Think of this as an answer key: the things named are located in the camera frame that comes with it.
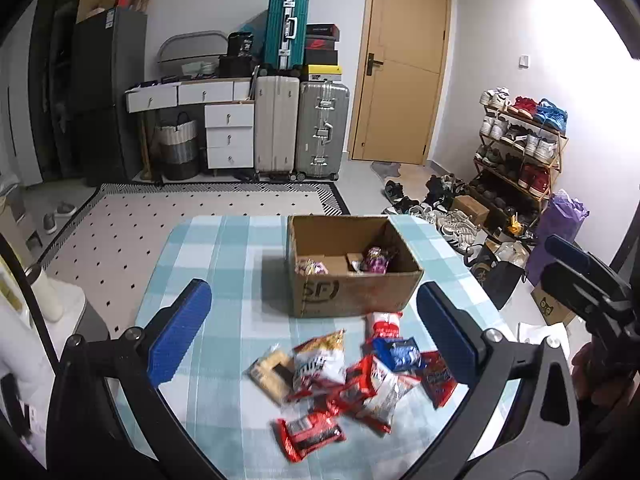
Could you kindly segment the person's right hand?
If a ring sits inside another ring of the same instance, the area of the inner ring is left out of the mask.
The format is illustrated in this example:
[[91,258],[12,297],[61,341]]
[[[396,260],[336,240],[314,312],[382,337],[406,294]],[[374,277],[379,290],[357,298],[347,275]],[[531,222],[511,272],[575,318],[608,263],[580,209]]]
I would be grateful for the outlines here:
[[572,381],[578,400],[588,400],[598,408],[612,410],[618,404],[627,405],[634,392],[629,378],[605,379],[593,363],[594,345],[584,344],[572,359]]

